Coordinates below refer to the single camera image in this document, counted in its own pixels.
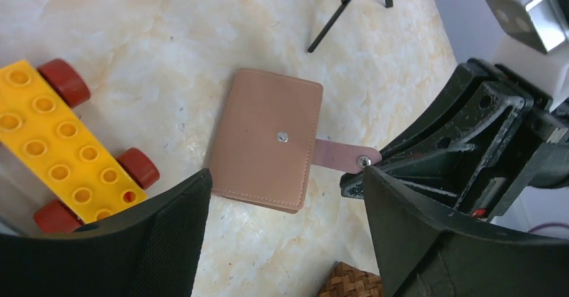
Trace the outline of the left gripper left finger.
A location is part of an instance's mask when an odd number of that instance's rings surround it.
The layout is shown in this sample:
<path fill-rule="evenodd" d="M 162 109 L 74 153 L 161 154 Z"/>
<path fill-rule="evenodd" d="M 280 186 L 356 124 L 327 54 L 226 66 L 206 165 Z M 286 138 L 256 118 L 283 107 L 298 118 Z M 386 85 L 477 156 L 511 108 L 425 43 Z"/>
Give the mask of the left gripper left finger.
<path fill-rule="evenodd" d="M 72 233 L 1 236 L 2 296 L 190 296 L 212 177 L 170 190 Z"/>

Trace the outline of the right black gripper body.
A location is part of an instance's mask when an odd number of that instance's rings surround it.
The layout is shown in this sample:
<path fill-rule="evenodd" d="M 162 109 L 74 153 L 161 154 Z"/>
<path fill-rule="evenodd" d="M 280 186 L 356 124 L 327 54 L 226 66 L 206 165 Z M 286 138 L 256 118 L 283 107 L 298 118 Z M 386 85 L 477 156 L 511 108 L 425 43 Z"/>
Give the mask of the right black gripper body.
<path fill-rule="evenodd" d="M 425 140 L 477 141 L 488 149 L 487 161 L 460 204 L 469 208 L 461 211 L 467 215 L 502 215 L 526 186 L 568 185 L 568 104 L 550 111 L 551 97 L 517 76 L 531 86 L 532 105 L 486 81 L 450 122 Z"/>

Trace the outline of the brown woven divided basket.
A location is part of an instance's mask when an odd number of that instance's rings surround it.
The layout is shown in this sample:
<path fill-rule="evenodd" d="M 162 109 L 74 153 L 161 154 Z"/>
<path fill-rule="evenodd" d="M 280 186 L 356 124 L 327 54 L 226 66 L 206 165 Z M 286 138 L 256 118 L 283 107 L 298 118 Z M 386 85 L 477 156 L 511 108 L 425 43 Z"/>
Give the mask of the brown woven divided basket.
<path fill-rule="evenodd" d="M 319 297 L 384 297 L 379 275 L 339 262 L 331 270 L 316 296 Z"/>

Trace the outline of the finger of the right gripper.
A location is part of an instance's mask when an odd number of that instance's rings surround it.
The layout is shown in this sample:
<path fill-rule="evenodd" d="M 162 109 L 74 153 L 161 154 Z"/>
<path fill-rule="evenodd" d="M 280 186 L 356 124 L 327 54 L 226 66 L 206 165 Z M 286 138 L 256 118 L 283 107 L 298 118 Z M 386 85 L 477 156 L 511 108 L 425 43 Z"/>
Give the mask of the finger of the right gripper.
<path fill-rule="evenodd" d="M 516 73 L 502 65 L 480 58 L 470 58 L 457 65 L 448 82 L 428 108 L 404 132 L 380 150 L 382 158 L 411 149 L 440 130 L 464 108 L 483 82 L 494 82 L 515 96 L 533 104 L 531 86 L 522 82 Z"/>
<path fill-rule="evenodd" d="M 383 161 L 340 180 L 346 198 L 367 198 L 373 192 L 367 178 L 378 178 L 372 185 L 386 186 L 405 195 L 414 192 L 456 211 L 469 211 L 460 204 L 474 184 L 488 149 L 477 141 L 422 141 L 394 153 Z"/>

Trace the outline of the yellow toy brick car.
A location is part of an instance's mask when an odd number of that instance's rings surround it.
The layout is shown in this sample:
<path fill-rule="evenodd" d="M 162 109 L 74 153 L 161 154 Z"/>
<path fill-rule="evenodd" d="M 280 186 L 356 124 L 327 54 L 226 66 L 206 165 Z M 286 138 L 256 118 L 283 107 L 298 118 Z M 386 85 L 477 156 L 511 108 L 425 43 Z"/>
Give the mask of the yellow toy brick car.
<path fill-rule="evenodd" d="M 44 233 L 70 233 L 146 199 L 160 178 L 138 148 L 112 156 L 74 108 L 91 92 L 65 60 L 1 69 L 1 144 L 54 193 L 34 221 Z"/>

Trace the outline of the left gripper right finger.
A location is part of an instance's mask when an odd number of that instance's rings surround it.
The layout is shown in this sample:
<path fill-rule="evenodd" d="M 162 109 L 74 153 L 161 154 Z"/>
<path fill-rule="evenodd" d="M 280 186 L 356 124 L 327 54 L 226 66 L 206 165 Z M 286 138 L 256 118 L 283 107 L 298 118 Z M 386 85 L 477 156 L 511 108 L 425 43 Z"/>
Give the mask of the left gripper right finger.
<path fill-rule="evenodd" d="M 414 192 L 364 199 L 386 296 L 567 296 L 568 242 L 469 217 Z"/>

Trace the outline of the brown leather card holder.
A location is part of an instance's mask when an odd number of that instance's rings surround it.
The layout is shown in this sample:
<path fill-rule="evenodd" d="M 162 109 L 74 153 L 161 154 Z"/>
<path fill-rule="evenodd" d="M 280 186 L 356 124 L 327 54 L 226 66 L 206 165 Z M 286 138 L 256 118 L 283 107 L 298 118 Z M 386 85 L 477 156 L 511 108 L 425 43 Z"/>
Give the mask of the brown leather card holder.
<path fill-rule="evenodd" d="M 358 174 L 379 163 L 372 147 L 317 138 L 322 98 L 318 82 L 237 70 L 208 165 L 213 194 L 296 213 L 312 166 Z"/>

